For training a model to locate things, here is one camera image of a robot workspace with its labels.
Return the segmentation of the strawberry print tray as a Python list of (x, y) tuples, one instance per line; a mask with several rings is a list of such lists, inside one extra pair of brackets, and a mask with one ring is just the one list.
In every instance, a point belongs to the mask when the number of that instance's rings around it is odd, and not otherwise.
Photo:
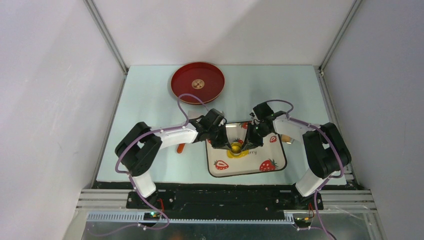
[(263, 138), (263, 146), (240, 154), (213, 148), (210, 140), (205, 145), (208, 171), (216, 178), (282, 171), (288, 164), (281, 137), (275, 133)]

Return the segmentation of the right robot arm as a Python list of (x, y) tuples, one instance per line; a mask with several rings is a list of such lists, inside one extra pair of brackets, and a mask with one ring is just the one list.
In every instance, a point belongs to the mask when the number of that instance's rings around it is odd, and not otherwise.
[(304, 146), (308, 169), (295, 183), (296, 191), (291, 194), (291, 204), (304, 209), (311, 196), (330, 179), (341, 178), (351, 154), (337, 126), (328, 122), (312, 124), (294, 118), (290, 111), (273, 111), (268, 102), (256, 105), (250, 114), (252, 121), (247, 125), (242, 150), (251, 150), (264, 145), (264, 138), (271, 133), (288, 136)]

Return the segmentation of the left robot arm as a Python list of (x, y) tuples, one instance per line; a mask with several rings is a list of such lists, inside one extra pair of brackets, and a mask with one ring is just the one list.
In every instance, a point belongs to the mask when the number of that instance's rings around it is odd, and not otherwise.
[(138, 201), (145, 208), (153, 208), (158, 202), (149, 169), (160, 150), (203, 141), (210, 141), (213, 148), (229, 150), (226, 123), (224, 114), (213, 108), (206, 115), (166, 128), (153, 129), (143, 121), (135, 124), (114, 152), (118, 157), (116, 164), (123, 164), (123, 173), (140, 194)]

